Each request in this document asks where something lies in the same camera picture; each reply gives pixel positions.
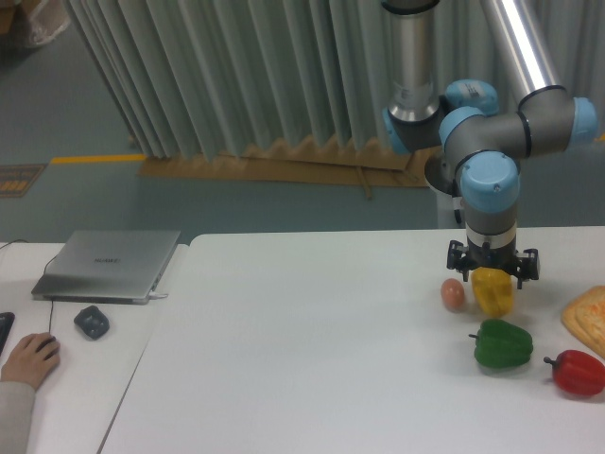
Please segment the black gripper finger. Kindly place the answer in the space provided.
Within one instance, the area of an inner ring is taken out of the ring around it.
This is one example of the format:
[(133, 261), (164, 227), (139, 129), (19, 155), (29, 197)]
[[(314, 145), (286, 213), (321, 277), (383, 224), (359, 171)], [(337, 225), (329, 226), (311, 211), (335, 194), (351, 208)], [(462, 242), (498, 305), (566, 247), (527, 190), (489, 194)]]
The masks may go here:
[(539, 279), (539, 251), (537, 249), (525, 249), (521, 253), (516, 252), (510, 263), (510, 275), (516, 278), (516, 287), (523, 288), (527, 281)]
[(468, 280), (470, 271), (474, 269), (474, 259), (469, 255), (469, 247), (460, 241), (451, 240), (447, 251), (446, 268), (460, 273), (463, 280)]

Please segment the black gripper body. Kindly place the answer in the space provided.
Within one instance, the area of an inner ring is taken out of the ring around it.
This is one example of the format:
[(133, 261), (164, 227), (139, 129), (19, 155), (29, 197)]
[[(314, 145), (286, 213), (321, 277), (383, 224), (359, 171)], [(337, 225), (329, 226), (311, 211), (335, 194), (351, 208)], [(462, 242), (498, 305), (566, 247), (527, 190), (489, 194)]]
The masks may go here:
[(483, 244), (468, 240), (468, 252), (465, 258), (467, 269), (470, 271), (489, 268), (515, 272), (517, 267), (516, 239), (500, 248), (485, 247)]

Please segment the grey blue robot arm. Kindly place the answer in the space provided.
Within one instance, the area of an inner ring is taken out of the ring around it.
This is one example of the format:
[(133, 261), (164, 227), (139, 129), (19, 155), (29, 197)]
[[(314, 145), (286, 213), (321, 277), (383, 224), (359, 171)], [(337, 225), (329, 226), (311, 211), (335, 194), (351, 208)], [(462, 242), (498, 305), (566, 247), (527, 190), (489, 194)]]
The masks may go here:
[(386, 1), (394, 91), (383, 119), (392, 148), (436, 147), (424, 168), (444, 208), (466, 231), (447, 252), (447, 268), (468, 275), (496, 269), (518, 282), (535, 280), (539, 254), (516, 246), (521, 161), (592, 142), (593, 103), (562, 86), (537, 17), (525, 1), (481, 7), (507, 71), (517, 109), (501, 113), (494, 88), (476, 79), (433, 83), (434, 1)]

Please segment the grey sleeved forearm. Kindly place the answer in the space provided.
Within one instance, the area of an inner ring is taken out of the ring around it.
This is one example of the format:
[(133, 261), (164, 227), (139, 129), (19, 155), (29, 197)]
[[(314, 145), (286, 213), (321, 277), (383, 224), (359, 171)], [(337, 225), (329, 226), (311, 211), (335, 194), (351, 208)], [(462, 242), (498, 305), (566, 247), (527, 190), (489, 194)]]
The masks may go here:
[(26, 453), (36, 392), (25, 383), (1, 383), (1, 452)]

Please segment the person's right hand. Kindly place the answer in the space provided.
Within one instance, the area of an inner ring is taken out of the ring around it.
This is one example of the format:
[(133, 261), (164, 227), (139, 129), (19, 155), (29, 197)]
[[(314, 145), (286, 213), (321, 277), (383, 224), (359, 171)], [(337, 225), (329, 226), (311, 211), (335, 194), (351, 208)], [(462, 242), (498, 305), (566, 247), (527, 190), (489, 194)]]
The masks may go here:
[(61, 362), (60, 349), (52, 358), (44, 360), (36, 353), (38, 345), (49, 337), (49, 332), (32, 333), (23, 337), (10, 352), (1, 368), (1, 381), (20, 382), (38, 391)]

